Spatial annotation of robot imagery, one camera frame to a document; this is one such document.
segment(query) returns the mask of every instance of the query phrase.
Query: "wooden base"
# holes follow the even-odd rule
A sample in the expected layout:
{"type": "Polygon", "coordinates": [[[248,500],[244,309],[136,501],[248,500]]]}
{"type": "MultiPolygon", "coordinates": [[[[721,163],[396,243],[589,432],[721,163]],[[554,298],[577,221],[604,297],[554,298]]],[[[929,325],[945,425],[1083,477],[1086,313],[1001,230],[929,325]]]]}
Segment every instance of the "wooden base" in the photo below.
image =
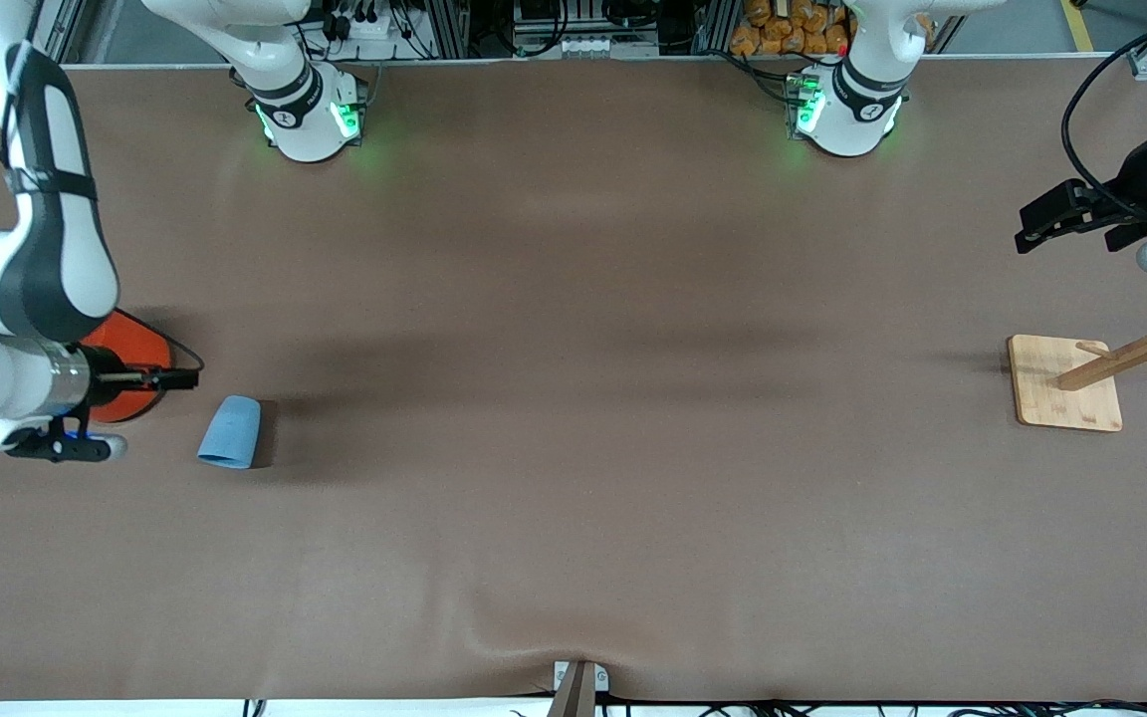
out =
{"type": "MultiPolygon", "coordinates": [[[[1027,427],[1079,428],[1084,431],[1123,430],[1118,388],[1113,376],[1078,390],[1060,390],[1056,376],[1095,359],[1078,349],[1080,340],[1052,336],[1012,336],[1012,389],[1015,416],[1027,427]]],[[[1109,346],[1089,341],[1102,351],[1109,346]]]]}

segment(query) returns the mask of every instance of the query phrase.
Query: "blue cup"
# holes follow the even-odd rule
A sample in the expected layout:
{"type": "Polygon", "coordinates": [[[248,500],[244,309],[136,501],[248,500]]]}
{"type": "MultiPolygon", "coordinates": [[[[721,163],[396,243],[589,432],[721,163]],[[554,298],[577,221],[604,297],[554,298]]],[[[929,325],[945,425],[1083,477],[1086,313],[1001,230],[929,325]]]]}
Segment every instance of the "blue cup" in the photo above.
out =
{"type": "Polygon", "coordinates": [[[210,420],[206,437],[201,439],[197,459],[203,463],[242,471],[255,460],[259,443],[259,400],[228,396],[210,420]]]}

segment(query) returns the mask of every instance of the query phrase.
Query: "yellow tape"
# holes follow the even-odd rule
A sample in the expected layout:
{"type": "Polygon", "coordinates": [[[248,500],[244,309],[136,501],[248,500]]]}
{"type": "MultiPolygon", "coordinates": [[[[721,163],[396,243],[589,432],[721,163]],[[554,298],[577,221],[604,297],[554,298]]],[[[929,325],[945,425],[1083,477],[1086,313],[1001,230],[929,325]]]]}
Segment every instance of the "yellow tape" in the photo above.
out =
{"type": "Polygon", "coordinates": [[[1083,10],[1075,8],[1069,0],[1060,0],[1060,8],[1064,10],[1064,22],[1069,23],[1069,34],[1074,36],[1074,46],[1078,53],[1095,53],[1095,45],[1091,44],[1091,36],[1087,34],[1087,23],[1083,22],[1083,10]]]}

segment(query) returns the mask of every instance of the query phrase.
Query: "orange plate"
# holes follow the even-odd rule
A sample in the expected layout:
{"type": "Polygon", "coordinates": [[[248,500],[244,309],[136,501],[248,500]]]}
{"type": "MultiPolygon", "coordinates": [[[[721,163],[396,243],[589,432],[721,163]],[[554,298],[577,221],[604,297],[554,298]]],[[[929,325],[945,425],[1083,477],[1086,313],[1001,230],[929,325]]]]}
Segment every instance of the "orange plate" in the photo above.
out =
{"type": "MultiPolygon", "coordinates": [[[[122,313],[110,313],[91,336],[83,340],[83,343],[104,346],[117,353],[117,357],[127,365],[171,366],[171,345],[162,336],[141,327],[122,313]]],[[[159,396],[154,391],[125,391],[109,404],[92,408],[92,421],[99,423],[127,421],[154,408],[159,396]]]]}

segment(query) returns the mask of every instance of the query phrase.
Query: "brown table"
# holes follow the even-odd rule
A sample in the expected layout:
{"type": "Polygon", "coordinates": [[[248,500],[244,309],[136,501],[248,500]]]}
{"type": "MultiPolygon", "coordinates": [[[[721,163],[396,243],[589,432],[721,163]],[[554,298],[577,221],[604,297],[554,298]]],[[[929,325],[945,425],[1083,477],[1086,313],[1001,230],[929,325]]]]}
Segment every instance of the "brown table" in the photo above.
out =
{"type": "MultiPolygon", "coordinates": [[[[75,71],[123,304],[210,367],[122,463],[0,455],[0,699],[1147,699],[1147,367],[1110,436],[1001,371],[1147,332],[1130,257],[1012,249],[1091,64],[924,63],[850,161],[724,64],[399,68],[318,166],[75,71]],[[194,459],[232,393],[272,468],[194,459]]],[[[1109,177],[1147,85],[1080,117],[1109,177]]]]}

